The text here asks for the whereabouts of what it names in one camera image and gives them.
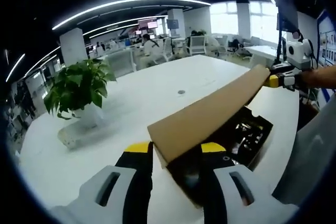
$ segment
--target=open box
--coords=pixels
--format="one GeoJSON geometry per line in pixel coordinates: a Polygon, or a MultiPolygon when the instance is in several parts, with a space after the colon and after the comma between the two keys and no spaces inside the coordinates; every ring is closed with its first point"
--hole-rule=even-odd
{"type": "Polygon", "coordinates": [[[193,188],[197,191],[200,144],[218,143],[234,161],[248,167],[265,142],[272,124],[261,116],[254,117],[245,105],[269,74],[265,67],[256,66],[212,94],[148,126],[162,167],[168,168],[194,203],[201,203],[191,193],[193,188]]]}

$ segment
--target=television screen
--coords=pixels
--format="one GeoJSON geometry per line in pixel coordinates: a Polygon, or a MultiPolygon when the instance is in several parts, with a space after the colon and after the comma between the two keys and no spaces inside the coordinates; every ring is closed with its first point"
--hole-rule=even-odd
{"type": "Polygon", "coordinates": [[[148,22],[148,29],[151,29],[151,28],[157,28],[157,25],[158,22],[157,21],[154,21],[154,22],[148,22]]]}
{"type": "Polygon", "coordinates": [[[145,19],[145,20],[139,20],[138,24],[139,24],[139,29],[147,29],[148,27],[148,23],[149,22],[154,22],[156,21],[156,19],[145,19]]]}

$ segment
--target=cardboard flap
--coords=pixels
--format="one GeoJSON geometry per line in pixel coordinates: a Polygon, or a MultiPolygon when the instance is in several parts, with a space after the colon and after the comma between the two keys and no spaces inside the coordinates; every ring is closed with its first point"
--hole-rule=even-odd
{"type": "Polygon", "coordinates": [[[219,129],[258,92],[269,75],[267,68],[257,65],[212,94],[149,125],[151,139],[166,163],[219,129]]]}

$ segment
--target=white wall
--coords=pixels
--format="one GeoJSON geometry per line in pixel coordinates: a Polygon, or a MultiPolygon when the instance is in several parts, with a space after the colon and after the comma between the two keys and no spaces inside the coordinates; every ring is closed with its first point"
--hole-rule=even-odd
{"type": "Polygon", "coordinates": [[[186,37],[190,36],[192,30],[205,30],[207,34],[211,34],[209,7],[188,10],[183,14],[186,37]]]}
{"type": "Polygon", "coordinates": [[[251,39],[250,10],[248,3],[237,3],[238,33],[243,39],[251,39]]]}
{"type": "MultiPolygon", "coordinates": [[[[307,14],[298,12],[299,29],[305,39],[310,39],[314,47],[314,55],[317,56],[317,20],[307,14]]],[[[287,33],[288,41],[296,41],[291,33],[287,33]]]]}

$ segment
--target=white table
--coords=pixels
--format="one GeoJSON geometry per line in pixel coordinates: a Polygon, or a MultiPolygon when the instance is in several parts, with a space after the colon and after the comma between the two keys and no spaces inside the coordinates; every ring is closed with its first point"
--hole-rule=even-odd
{"type": "Polygon", "coordinates": [[[270,46],[252,46],[245,47],[245,49],[252,54],[250,68],[258,64],[265,67],[271,67],[277,56],[277,49],[270,46]]]}
{"type": "MultiPolygon", "coordinates": [[[[47,207],[67,205],[80,186],[107,165],[114,165],[130,144],[150,139],[147,126],[211,94],[248,71],[234,63],[205,56],[170,61],[108,83],[103,110],[109,126],[98,131],[92,145],[69,151],[57,132],[64,121],[49,114],[36,119],[27,131],[20,170],[28,187],[47,207]]],[[[274,124],[261,150],[255,173],[270,191],[286,168],[295,139],[299,94],[262,87],[248,106],[274,124]]],[[[203,223],[196,209],[170,174],[153,157],[153,190],[148,223],[203,223]]]]}

